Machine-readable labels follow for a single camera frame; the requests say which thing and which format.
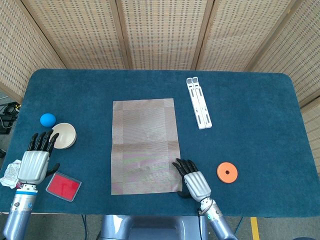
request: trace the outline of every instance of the white dish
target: white dish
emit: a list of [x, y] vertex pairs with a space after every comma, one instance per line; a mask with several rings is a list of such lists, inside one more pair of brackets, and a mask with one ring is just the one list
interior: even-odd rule
[[69, 123], [63, 122], [55, 125], [53, 128], [53, 133], [51, 136], [55, 135], [56, 133], [59, 133], [58, 138], [55, 141], [54, 148], [55, 149], [66, 149], [71, 147], [76, 139], [77, 139], [77, 133], [74, 128]]

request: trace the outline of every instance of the robotic hand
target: robotic hand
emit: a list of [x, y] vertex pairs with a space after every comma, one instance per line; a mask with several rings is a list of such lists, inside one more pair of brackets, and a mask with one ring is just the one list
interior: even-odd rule
[[34, 134], [30, 140], [27, 151], [24, 152], [18, 180], [22, 187], [17, 189], [11, 209], [3, 230], [3, 235], [7, 240], [23, 240], [29, 217], [37, 197], [36, 185], [40, 184], [45, 177], [55, 173], [60, 164], [57, 163], [52, 170], [47, 171], [49, 158], [54, 148], [55, 141], [59, 136], [56, 133], [50, 136], [53, 130], [43, 132], [38, 136]]
[[205, 215], [219, 240], [238, 240], [231, 231], [216, 202], [210, 198], [211, 189], [204, 175], [191, 160], [176, 159], [172, 164], [184, 179], [192, 198], [201, 203], [200, 215]]

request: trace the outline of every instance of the blue ball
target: blue ball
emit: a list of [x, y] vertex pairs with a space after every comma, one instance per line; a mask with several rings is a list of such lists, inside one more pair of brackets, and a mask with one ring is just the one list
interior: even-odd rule
[[44, 127], [52, 127], [56, 123], [56, 117], [51, 113], [45, 113], [41, 116], [40, 123]]

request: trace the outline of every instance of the orange disc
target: orange disc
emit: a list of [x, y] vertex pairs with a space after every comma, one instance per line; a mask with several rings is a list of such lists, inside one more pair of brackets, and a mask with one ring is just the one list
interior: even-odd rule
[[218, 166], [216, 169], [216, 174], [222, 182], [231, 184], [237, 179], [238, 170], [235, 165], [225, 161]]

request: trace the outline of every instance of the silver mesh mat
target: silver mesh mat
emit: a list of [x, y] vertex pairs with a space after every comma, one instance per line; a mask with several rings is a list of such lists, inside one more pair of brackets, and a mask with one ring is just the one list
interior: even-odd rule
[[173, 98], [114, 101], [111, 194], [182, 190], [172, 165], [180, 158]]

